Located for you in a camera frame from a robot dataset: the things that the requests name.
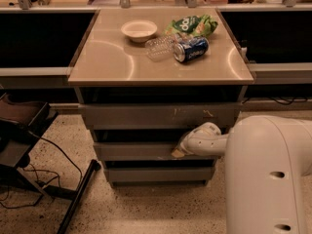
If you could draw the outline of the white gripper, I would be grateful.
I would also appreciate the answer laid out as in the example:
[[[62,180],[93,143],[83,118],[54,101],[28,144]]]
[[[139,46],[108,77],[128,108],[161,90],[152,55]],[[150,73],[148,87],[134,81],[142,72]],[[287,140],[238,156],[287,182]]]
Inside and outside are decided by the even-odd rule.
[[[182,158],[184,156],[193,155],[190,147],[188,146],[188,138],[187,136],[183,136],[178,143],[178,149],[175,148],[172,151],[172,156],[175,158]]]

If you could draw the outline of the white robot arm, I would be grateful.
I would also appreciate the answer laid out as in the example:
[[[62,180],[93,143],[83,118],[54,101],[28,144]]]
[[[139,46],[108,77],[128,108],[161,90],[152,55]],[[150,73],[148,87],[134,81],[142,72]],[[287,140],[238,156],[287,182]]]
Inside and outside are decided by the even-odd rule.
[[[227,234],[308,234],[301,179],[312,174],[311,121],[257,115],[226,135],[207,122],[172,155],[224,158]]]

